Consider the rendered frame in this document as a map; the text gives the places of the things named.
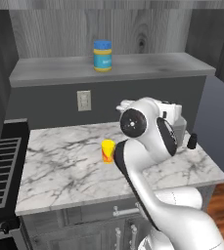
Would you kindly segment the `black stove knob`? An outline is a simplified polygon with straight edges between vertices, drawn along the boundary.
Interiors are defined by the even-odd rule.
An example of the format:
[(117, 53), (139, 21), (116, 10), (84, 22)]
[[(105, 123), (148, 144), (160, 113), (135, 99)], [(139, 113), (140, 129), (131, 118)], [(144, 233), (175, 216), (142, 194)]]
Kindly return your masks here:
[(8, 234), (10, 231), (10, 226), (7, 222), (0, 223), (0, 230), (2, 230), (5, 234)]

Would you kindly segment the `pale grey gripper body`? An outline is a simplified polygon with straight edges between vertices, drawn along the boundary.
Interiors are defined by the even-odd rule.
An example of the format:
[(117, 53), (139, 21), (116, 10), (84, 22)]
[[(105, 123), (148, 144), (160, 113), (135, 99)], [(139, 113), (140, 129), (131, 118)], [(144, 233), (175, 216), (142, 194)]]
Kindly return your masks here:
[(183, 144), (186, 128), (187, 121), (183, 117), (180, 117), (173, 125), (173, 130), (177, 139), (178, 146), (181, 146)]

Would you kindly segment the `grey drawer front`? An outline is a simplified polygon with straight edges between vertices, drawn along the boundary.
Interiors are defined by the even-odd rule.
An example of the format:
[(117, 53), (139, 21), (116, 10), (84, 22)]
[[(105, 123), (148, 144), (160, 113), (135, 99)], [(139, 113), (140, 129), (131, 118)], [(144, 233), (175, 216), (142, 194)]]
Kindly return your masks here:
[(107, 221), (113, 218), (114, 207), (117, 207), (118, 211), (133, 209), (135, 208), (136, 202), (136, 198), (132, 197), (67, 208), (64, 212), (66, 224), (71, 226), (90, 222)]

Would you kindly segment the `yellow condiment bottle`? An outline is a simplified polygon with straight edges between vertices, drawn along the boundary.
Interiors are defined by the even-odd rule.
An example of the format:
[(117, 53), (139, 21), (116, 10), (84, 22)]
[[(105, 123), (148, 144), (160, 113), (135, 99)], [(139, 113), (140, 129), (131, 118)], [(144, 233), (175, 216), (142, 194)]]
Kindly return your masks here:
[(115, 142), (113, 140), (102, 141), (102, 159), (105, 163), (113, 163)]

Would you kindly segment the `white wall outlet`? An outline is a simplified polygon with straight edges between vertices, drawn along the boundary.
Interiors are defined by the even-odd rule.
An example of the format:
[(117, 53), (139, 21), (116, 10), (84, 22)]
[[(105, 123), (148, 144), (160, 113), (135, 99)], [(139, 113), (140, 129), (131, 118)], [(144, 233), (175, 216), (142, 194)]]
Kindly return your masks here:
[(79, 111), (89, 111), (91, 109), (91, 91), (77, 92), (77, 108)]

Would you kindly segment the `black stove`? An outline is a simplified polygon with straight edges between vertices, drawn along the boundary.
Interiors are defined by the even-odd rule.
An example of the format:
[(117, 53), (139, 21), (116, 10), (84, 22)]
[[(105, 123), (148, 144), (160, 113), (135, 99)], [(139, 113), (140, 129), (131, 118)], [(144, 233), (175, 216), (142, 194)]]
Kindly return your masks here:
[(29, 139), (26, 118), (6, 120), (0, 139), (0, 223), (10, 231), (0, 230), (0, 250), (32, 250), (21, 216), (16, 214), (22, 170)]

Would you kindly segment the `grey base cabinet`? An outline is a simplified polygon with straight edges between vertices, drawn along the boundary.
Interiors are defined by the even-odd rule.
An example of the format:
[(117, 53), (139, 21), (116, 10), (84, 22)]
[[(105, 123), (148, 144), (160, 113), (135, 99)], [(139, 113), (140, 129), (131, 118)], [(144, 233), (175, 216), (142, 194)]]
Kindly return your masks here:
[(107, 221), (68, 226), (67, 208), (135, 197), (126, 181), (109, 180), (84, 187), (68, 184), (20, 187), (16, 212), (25, 224), (33, 250), (115, 250), (115, 228), (120, 228), (120, 250), (130, 250), (131, 226), (138, 232), (135, 250), (151, 224), (140, 213)]

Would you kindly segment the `grey wooden wall cabinet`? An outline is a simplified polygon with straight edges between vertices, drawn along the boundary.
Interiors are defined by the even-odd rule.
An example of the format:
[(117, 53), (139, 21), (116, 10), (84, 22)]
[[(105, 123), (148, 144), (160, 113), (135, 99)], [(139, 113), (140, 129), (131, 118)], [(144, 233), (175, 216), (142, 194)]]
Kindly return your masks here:
[[(15, 87), (174, 77), (215, 71), (224, 0), (13, 0)], [(94, 69), (96, 40), (112, 69)]]

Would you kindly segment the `black shaker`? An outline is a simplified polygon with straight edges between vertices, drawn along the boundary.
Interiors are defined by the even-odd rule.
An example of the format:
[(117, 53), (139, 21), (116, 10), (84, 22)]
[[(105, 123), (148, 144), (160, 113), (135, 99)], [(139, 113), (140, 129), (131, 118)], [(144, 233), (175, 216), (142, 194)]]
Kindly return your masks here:
[(196, 133), (193, 133), (190, 136), (190, 139), (188, 140), (187, 148), (189, 148), (189, 149), (195, 149), (196, 146), (197, 146), (197, 142), (198, 142), (198, 135)]

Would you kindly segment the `blue and yellow jar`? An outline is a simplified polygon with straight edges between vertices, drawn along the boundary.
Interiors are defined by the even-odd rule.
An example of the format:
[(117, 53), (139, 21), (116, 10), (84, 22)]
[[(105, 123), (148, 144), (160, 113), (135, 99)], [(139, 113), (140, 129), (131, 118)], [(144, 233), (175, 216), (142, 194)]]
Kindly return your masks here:
[(107, 72), (112, 69), (112, 42), (96, 40), (93, 50), (94, 69), (98, 72)]

